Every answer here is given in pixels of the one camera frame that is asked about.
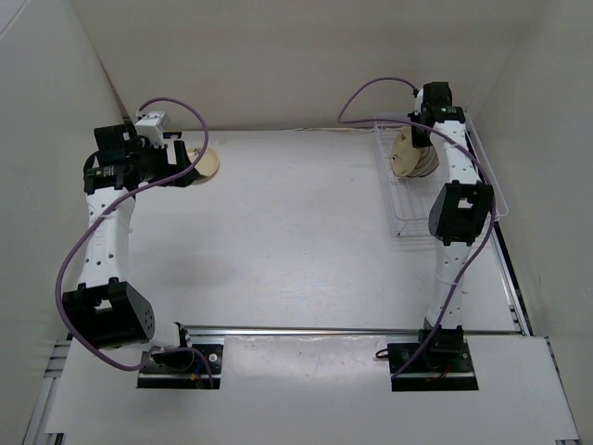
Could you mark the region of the beige plate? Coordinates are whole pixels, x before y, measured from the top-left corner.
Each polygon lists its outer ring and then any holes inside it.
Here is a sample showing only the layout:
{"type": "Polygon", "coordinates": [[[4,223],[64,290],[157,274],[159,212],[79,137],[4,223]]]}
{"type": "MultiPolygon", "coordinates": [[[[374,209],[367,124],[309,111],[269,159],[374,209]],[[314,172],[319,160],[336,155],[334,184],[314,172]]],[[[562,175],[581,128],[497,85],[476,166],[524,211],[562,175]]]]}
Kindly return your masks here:
{"type": "Polygon", "coordinates": [[[196,178],[192,185],[204,183],[214,177],[220,167],[220,159],[217,153],[208,148],[200,161],[195,165],[196,178]]]}

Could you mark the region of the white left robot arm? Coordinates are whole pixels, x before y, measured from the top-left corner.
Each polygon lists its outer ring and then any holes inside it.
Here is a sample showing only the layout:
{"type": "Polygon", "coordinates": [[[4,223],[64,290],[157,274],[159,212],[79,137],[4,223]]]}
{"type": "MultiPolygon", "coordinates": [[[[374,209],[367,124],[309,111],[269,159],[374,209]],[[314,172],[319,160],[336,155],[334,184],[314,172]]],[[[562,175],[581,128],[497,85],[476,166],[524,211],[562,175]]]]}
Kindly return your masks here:
{"type": "Polygon", "coordinates": [[[170,162],[159,124],[118,124],[94,130],[96,152],[83,167],[92,234],[76,288],[61,302],[76,333],[96,350],[135,344],[163,348],[174,371],[191,366],[195,354],[187,330],[157,319],[150,302],[129,282],[129,237],[135,191],[142,184],[186,187],[197,171],[182,142],[170,162]]]}

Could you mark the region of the green rimmed white plate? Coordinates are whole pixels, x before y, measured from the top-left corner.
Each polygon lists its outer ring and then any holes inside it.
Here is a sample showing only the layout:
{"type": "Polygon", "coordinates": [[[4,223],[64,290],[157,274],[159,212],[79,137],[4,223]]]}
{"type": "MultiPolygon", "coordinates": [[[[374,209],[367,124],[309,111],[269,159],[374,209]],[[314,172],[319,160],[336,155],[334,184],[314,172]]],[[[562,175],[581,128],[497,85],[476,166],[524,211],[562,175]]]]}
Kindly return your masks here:
{"type": "Polygon", "coordinates": [[[419,153],[411,142],[410,127],[403,127],[396,136],[391,149],[390,165],[397,177],[409,177],[419,153]]]}

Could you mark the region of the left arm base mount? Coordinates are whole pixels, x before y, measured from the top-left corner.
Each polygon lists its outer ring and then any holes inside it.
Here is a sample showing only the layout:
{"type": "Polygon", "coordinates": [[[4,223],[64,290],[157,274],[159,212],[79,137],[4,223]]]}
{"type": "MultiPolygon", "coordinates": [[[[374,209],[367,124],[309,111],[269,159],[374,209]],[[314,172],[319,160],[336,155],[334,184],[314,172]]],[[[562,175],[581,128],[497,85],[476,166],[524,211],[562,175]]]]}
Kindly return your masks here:
{"type": "Polygon", "coordinates": [[[221,387],[223,337],[192,337],[195,352],[155,354],[138,372],[140,389],[217,390],[221,387]]]}

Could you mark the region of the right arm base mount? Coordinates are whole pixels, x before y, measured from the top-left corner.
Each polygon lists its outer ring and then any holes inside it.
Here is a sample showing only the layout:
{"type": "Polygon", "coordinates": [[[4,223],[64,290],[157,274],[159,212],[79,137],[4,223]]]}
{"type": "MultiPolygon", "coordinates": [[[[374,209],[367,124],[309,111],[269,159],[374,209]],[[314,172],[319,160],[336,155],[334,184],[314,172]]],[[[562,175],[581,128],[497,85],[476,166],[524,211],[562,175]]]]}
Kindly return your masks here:
{"type": "Polygon", "coordinates": [[[477,391],[473,358],[464,331],[439,327],[427,346],[407,366],[431,333],[421,329],[414,341],[391,342],[375,352],[387,361],[393,392],[477,391]]]}

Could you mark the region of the orange sunburst plate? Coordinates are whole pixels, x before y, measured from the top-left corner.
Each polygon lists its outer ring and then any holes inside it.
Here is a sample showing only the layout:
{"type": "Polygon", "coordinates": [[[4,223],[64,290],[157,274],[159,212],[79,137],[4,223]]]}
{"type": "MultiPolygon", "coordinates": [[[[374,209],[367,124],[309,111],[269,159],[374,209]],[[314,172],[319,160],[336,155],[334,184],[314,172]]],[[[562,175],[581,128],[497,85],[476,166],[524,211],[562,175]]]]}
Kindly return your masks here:
{"type": "Polygon", "coordinates": [[[439,165],[438,155],[433,146],[417,148],[419,159],[409,174],[410,178],[422,178],[430,175],[439,165]]]}

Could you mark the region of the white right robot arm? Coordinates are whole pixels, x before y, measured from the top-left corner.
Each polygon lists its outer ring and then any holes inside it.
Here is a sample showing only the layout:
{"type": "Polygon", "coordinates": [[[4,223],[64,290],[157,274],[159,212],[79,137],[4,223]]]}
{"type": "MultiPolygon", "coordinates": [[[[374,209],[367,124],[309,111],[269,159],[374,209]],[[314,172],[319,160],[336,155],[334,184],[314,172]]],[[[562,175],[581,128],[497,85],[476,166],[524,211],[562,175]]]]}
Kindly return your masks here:
{"type": "Polygon", "coordinates": [[[435,239],[435,282],[423,330],[452,333],[462,327],[463,276],[480,252],[473,244],[492,210],[494,190],[468,148],[465,114],[453,105],[447,82],[425,84],[409,117],[413,146],[433,147],[444,174],[428,218],[435,239]]]}

